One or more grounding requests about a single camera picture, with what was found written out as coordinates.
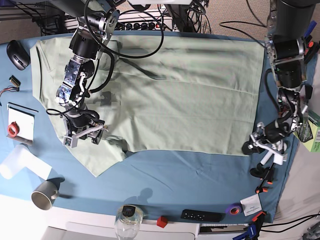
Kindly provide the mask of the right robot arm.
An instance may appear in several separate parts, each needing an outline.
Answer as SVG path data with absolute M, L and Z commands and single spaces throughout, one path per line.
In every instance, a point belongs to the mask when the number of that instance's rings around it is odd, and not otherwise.
M 73 57 L 65 66 L 64 80 L 55 96 L 55 101 L 64 111 L 46 111 L 48 115 L 60 115 L 63 118 L 66 134 L 62 144 L 69 148 L 75 148 L 79 139 L 86 138 L 91 138 L 93 144 L 98 144 L 103 131 L 107 129 L 100 115 L 88 109 L 85 103 L 85 99 L 90 97 L 90 87 L 105 51 L 96 41 L 107 45 L 119 19 L 115 1 L 102 0 L 100 3 L 103 9 L 88 8 L 87 17 L 83 13 L 77 13 L 78 26 L 69 45 Z

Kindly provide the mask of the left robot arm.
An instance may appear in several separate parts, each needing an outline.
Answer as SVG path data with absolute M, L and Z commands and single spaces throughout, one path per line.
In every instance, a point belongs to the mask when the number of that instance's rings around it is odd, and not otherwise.
M 305 33 L 311 22 L 317 0 L 272 0 L 267 18 L 265 49 L 277 96 L 272 98 L 278 117 L 267 125 L 257 124 L 249 140 L 242 146 L 245 155 L 267 151 L 260 164 L 269 158 L 282 165 L 287 146 L 284 139 L 303 126 L 312 87 L 307 85 Z

